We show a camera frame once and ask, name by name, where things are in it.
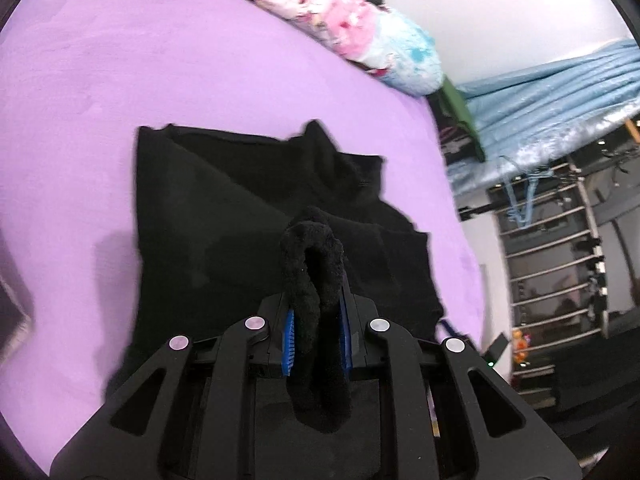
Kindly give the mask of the black fleece jacket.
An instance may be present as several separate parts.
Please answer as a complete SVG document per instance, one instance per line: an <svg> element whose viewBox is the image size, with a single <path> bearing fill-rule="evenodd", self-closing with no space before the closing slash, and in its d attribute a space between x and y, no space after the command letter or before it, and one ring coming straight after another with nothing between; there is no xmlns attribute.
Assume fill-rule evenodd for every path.
<svg viewBox="0 0 640 480"><path fill-rule="evenodd" d="M286 140L140 128L138 313L107 391L170 337L218 336L283 294L295 318L294 413L325 434L340 428L350 414L342 287L421 339L444 313L428 237L382 200L382 169L378 156L340 152L320 122Z"/></svg>

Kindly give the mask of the blue clothes hanger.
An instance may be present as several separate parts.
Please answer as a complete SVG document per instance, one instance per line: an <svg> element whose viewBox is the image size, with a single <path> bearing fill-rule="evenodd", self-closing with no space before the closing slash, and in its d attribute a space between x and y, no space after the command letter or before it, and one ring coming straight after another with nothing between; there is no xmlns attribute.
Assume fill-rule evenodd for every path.
<svg viewBox="0 0 640 480"><path fill-rule="evenodd" d="M555 176L548 160L536 164L521 162L508 155L500 155L497 162L500 177L496 184L506 196L506 216L518 230L533 224L534 198L541 181Z"/></svg>

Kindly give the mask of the orange toy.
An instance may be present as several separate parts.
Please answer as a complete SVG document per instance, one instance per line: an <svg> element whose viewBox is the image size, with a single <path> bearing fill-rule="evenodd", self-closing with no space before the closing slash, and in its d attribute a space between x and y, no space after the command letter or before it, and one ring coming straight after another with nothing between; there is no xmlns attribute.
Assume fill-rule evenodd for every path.
<svg viewBox="0 0 640 480"><path fill-rule="evenodd" d="M528 333L525 333L522 330L512 330L513 362L517 366L526 362L529 344L530 337Z"/></svg>

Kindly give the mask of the dark storage box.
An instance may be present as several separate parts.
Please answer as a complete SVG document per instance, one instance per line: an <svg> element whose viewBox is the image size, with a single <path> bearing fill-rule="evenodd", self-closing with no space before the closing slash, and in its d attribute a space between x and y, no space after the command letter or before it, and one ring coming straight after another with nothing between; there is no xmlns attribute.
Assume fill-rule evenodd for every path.
<svg viewBox="0 0 640 480"><path fill-rule="evenodd" d="M462 129L457 129L454 122L442 111L440 91L427 97L438 130L440 151L445 157L446 165L467 158L475 158L471 139Z"/></svg>

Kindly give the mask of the light blue curtain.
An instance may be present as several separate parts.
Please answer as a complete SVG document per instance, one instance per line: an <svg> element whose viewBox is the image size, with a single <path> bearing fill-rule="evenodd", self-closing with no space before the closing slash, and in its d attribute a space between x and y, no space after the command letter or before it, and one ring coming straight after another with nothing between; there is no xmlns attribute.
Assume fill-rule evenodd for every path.
<svg viewBox="0 0 640 480"><path fill-rule="evenodd" d="M622 40L590 55L460 84L485 159L447 169L452 194L486 190L572 154L639 114L639 47Z"/></svg>

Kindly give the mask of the green cloth on box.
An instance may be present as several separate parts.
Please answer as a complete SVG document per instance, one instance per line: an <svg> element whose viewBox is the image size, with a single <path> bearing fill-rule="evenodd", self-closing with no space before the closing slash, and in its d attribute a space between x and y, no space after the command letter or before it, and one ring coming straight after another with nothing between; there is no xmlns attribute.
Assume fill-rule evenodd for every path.
<svg viewBox="0 0 640 480"><path fill-rule="evenodd" d="M464 96L448 77L444 78L442 88L440 88L439 99L442 111L454 122L454 126L457 129L462 129L471 139L475 158L479 162L484 162L486 155L482 144L480 144L480 136L478 135L474 118L466 105Z"/></svg>

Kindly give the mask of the purple bed blanket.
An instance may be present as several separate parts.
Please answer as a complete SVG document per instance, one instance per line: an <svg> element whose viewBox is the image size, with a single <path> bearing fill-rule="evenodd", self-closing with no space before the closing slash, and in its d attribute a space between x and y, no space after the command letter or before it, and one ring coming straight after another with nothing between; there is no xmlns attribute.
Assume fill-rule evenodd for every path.
<svg viewBox="0 0 640 480"><path fill-rule="evenodd" d="M245 0L22 0L1 33L1 275L32 330L1 411L48 469L129 339L134 144L168 124L284 139L310 120L385 159L383 196L430 237L449 322L480 340L480 269L426 104Z"/></svg>

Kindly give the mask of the pink and blue floral quilt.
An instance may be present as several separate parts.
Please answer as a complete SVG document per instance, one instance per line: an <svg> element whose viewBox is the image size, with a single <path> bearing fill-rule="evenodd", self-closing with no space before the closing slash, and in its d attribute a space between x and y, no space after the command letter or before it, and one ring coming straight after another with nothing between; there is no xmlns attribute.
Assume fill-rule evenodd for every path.
<svg viewBox="0 0 640 480"><path fill-rule="evenodd" d="M368 0L252 1L409 96L428 96L444 82L434 39L388 6Z"/></svg>

